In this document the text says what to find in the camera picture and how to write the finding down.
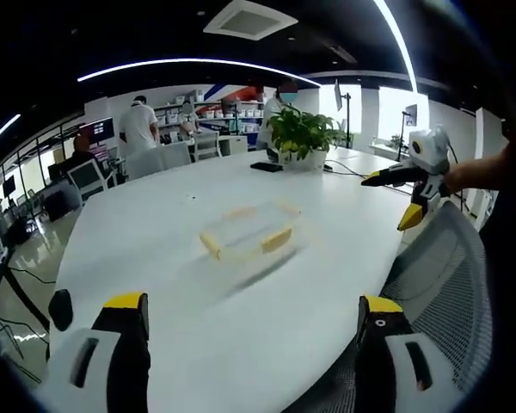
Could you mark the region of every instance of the ceiling air vent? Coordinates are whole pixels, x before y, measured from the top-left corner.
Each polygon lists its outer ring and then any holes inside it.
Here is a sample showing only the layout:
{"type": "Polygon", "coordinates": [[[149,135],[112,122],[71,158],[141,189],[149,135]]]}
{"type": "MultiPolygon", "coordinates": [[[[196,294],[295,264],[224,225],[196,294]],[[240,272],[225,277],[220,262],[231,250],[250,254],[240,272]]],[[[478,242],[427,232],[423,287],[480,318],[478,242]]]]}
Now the ceiling air vent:
{"type": "Polygon", "coordinates": [[[203,31],[248,40],[261,40],[296,23],[298,20],[289,15],[261,4],[233,0],[208,23],[203,31]]]}

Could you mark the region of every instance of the transparent plastic box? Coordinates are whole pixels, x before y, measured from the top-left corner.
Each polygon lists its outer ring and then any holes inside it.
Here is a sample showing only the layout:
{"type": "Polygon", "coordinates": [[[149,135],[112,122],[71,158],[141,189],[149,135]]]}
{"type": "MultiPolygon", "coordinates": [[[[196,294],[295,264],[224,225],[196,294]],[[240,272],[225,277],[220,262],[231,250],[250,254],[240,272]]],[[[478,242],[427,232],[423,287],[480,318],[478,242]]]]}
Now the transparent plastic box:
{"type": "Polygon", "coordinates": [[[282,203],[247,206],[205,227],[200,240],[216,260],[244,262],[296,245],[299,218],[297,208],[282,203]]]}

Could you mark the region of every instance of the curved led light strip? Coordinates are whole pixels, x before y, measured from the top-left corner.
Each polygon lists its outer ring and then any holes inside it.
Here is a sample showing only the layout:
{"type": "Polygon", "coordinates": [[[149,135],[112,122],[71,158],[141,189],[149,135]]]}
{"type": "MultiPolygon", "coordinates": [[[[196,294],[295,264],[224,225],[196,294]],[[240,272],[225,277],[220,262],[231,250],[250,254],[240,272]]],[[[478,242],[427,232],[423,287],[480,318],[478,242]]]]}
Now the curved led light strip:
{"type": "Polygon", "coordinates": [[[13,125],[13,123],[14,123],[16,120],[18,120],[19,118],[21,118],[21,115],[20,115],[20,114],[17,114],[16,116],[14,116],[14,117],[13,117],[13,118],[11,118],[10,120],[8,120],[8,121],[6,122],[6,124],[0,128],[0,135],[1,135],[2,133],[4,133],[4,131],[5,131],[6,129],[8,129],[10,126],[12,126],[12,125],[13,125]]]}
{"type": "Polygon", "coordinates": [[[111,73],[112,71],[122,71],[124,69],[131,69],[132,67],[139,67],[139,66],[147,66],[147,65],[160,65],[162,63],[219,63],[221,65],[234,65],[234,66],[243,66],[243,67],[249,67],[251,69],[260,69],[262,71],[271,71],[273,73],[278,73],[280,75],[292,77],[294,79],[301,80],[303,82],[313,84],[314,86],[317,86],[318,88],[321,87],[321,84],[318,82],[314,82],[313,80],[306,79],[305,77],[301,77],[299,75],[294,75],[292,73],[289,73],[288,71],[280,71],[271,67],[266,66],[260,66],[260,65],[253,65],[251,63],[243,63],[243,62],[234,62],[231,60],[220,60],[220,59],[160,59],[160,60],[148,60],[146,62],[137,62],[137,63],[130,63],[129,65],[121,65],[121,66],[115,66],[111,67],[109,69],[104,69],[103,71],[97,71],[96,73],[90,73],[89,75],[79,77],[77,80],[78,82],[84,82],[85,80],[91,79],[92,77],[98,77],[101,75],[105,75],[107,73],[111,73]]]}
{"type": "Polygon", "coordinates": [[[386,5],[384,0],[372,0],[377,5],[380,13],[388,23],[392,34],[396,38],[397,45],[399,47],[400,52],[402,53],[403,62],[405,62],[405,67],[407,68],[407,73],[409,75],[409,80],[411,81],[411,88],[415,93],[418,93],[418,89],[416,88],[416,78],[415,71],[413,70],[413,65],[411,64],[411,57],[409,56],[409,51],[407,50],[407,45],[405,45],[405,40],[403,40],[402,32],[397,26],[396,19],[392,15],[390,9],[386,5]]]}

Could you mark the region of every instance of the white flower pot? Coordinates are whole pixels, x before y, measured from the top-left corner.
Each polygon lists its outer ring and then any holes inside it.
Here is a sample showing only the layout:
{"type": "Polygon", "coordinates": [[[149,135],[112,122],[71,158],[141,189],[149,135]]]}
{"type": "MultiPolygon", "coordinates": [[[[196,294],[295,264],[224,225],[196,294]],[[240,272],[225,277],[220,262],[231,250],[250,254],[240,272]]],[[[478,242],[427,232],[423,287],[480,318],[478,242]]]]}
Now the white flower pot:
{"type": "Polygon", "coordinates": [[[297,159],[296,153],[286,152],[279,154],[279,163],[287,170],[323,170],[326,157],[327,151],[320,150],[311,151],[304,159],[297,159]]]}

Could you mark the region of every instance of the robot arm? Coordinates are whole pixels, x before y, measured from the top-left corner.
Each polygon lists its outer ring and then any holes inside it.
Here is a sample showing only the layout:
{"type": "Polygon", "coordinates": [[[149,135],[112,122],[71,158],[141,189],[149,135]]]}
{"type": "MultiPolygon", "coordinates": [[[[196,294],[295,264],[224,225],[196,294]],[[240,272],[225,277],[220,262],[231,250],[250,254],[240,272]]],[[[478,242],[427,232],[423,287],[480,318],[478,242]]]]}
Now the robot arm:
{"type": "Polygon", "coordinates": [[[421,182],[415,186],[411,204],[397,227],[399,231],[418,225],[442,197],[449,196],[443,183],[444,174],[449,170],[448,149],[449,138],[441,125],[429,131],[412,132],[409,135],[409,159],[386,170],[375,171],[361,183],[366,187],[399,187],[405,182],[421,182]]]}

